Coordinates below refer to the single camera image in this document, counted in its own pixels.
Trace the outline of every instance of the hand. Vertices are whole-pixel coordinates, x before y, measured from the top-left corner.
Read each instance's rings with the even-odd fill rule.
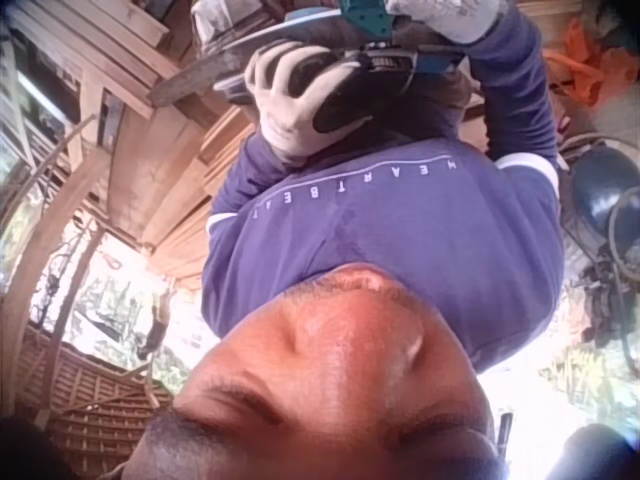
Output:
[[[328,133],[314,128],[314,117],[322,104],[360,68],[357,61],[336,60],[327,48],[291,41],[258,50],[251,58],[245,82],[260,111],[262,135],[281,157],[309,157],[368,120],[363,118]],[[300,81],[303,66],[307,76],[309,68],[319,73],[306,88]]]
[[[470,44],[484,37],[508,8],[508,0],[384,0],[387,12],[424,22],[449,40]]]

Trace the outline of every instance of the orange fabric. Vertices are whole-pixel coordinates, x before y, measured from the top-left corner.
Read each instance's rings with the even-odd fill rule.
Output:
[[[565,65],[574,85],[564,91],[575,101],[594,107],[622,92],[638,78],[640,62],[624,48],[606,51],[589,37],[575,18],[569,25],[565,39],[566,54],[544,50],[548,62]]]

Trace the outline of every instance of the white stripe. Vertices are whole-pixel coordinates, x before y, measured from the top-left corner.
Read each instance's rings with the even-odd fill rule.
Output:
[[[498,160],[496,167],[500,170],[511,167],[527,167],[537,170],[551,182],[556,197],[559,197],[558,190],[560,181],[558,179],[558,172],[556,172],[556,169],[548,160],[545,160],[540,155],[536,155],[535,153],[512,153]]]
[[[207,219],[207,234],[211,235],[211,227],[213,227],[216,223],[221,222],[222,220],[226,220],[227,218],[237,217],[237,213],[216,213],[215,215],[211,215]]]
[[[273,198],[279,193],[286,192],[287,190],[291,190],[292,188],[304,187],[306,185],[313,185],[319,182],[325,182],[327,180],[335,180],[336,178],[351,177],[353,175],[358,175],[360,173],[367,173],[375,168],[382,167],[384,165],[415,165],[415,164],[435,162],[436,160],[450,160],[450,159],[451,159],[451,155],[440,155],[438,157],[426,158],[422,160],[385,160],[383,162],[374,163],[373,165],[367,168],[362,168],[360,170],[355,170],[353,172],[338,173],[336,175],[330,175],[328,177],[321,177],[321,178],[316,178],[314,180],[308,180],[306,182],[287,185],[286,187],[279,188],[275,192],[271,192],[268,196],[264,197],[260,202],[258,202],[256,204],[256,207],[261,207],[262,204],[267,200],[269,200],[270,198]]]

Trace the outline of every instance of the wooden lattice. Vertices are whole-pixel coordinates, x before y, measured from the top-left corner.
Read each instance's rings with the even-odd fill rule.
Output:
[[[18,365],[18,402],[23,410],[41,408],[46,332],[29,327]],[[56,364],[51,416],[46,432],[71,467],[86,479],[111,471],[129,458],[153,415],[153,407],[138,375],[64,343]],[[171,394],[154,381],[160,405]]]

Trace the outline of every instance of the purple sweatshirt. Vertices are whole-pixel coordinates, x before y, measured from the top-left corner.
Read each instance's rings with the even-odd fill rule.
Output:
[[[214,201],[202,311],[220,337],[308,278],[350,262],[436,306],[477,371],[539,335],[563,277],[556,143],[537,29],[516,8],[467,48],[487,155],[412,143],[291,171],[258,133]]]

